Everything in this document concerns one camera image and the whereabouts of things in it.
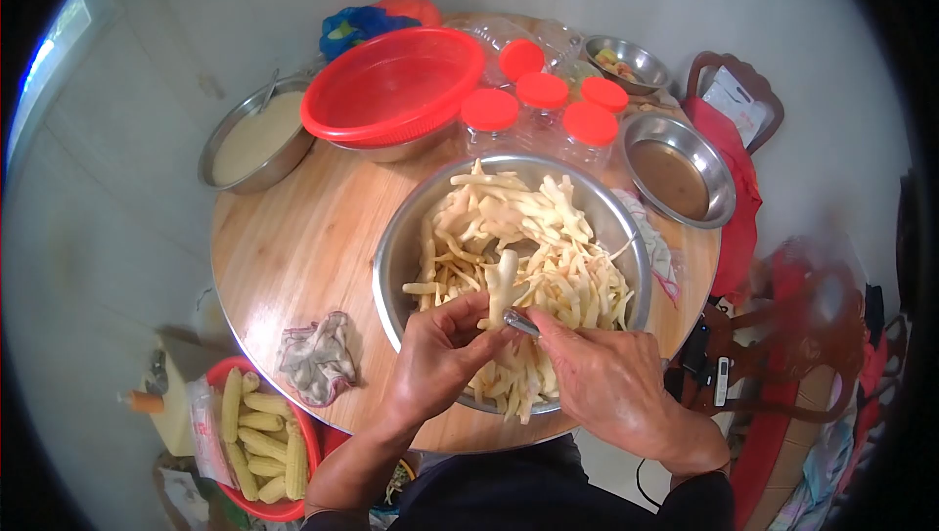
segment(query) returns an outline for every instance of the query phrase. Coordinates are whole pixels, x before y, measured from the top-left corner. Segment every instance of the black cable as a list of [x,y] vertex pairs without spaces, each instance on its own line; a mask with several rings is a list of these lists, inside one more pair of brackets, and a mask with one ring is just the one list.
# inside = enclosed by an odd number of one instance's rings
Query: black cable
[[646,499],[647,501],[649,501],[650,503],[652,503],[653,505],[661,509],[662,505],[660,505],[656,501],[653,501],[651,498],[649,498],[649,495],[645,493],[645,490],[642,490],[642,485],[640,484],[640,469],[642,468],[643,464],[645,464],[645,458],[642,459],[642,461],[640,462],[640,465],[636,466],[636,488],[640,489],[640,494],[642,494],[642,498]]

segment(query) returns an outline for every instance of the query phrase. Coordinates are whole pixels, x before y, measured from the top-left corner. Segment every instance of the blue plastic bag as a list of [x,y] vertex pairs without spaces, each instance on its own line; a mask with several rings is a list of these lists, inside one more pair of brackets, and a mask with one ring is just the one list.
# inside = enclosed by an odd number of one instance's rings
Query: blue plastic bag
[[347,7],[323,20],[319,51],[331,61],[356,44],[383,33],[420,26],[421,22],[407,16],[389,16],[380,7]]

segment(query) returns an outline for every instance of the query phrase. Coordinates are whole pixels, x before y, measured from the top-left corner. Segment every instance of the steel bowl with brown liquid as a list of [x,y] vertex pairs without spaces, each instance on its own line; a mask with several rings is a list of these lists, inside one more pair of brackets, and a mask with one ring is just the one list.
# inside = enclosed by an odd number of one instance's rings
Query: steel bowl with brown liquid
[[717,150],[693,127],[660,113],[623,122],[626,167],[643,201],[680,223],[713,230],[737,204],[734,178]]

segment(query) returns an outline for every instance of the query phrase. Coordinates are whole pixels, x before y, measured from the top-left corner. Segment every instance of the red plastic basket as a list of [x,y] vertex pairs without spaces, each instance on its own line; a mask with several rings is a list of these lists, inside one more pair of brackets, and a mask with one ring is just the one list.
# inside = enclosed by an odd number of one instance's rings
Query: red plastic basket
[[[205,373],[205,380],[208,381],[208,384],[212,388],[221,393],[225,386],[225,378],[227,378],[228,373],[236,367],[241,370],[242,374],[258,372],[258,369],[254,367],[251,360],[243,355],[233,355],[218,362],[211,370]],[[266,384],[267,381],[262,381],[262,388]],[[316,433],[313,429],[313,423],[310,421],[310,416],[304,413],[303,410],[293,402],[290,402],[290,408],[293,410],[294,415],[297,416],[299,429],[302,431],[303,440],[306,442],[306,455],[309,460],[310,476],[312,476],[313,471],[319,463],[323,461],[319,452],[319,441],[316,439]],[[233,503],[258,519],[271,521],[273,523],[288,523],[303,518],[302,500],[287,500],[286,498],[282,498],[273,505],[268,505],[261,501],[251,502],[245,500],[244,495],[241,494],[241,490],[235,490],[230,486],[219,484],[219,488],[228,495],[228,498],[232,499]]]
[[486,58],[468,34],[405,28],[347,50],[316,76],[300,119],[319,138],[387,146],[451,121]]

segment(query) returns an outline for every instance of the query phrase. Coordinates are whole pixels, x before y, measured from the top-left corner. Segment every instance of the orange plastic bag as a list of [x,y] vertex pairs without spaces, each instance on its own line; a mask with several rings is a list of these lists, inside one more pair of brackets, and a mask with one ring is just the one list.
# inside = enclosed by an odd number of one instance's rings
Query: orange plastic bag
[[443,23],[440,9],[430,0],[381,0],[372,6],[384,9],[389,16],[414,18],[422,26],[440,26]]

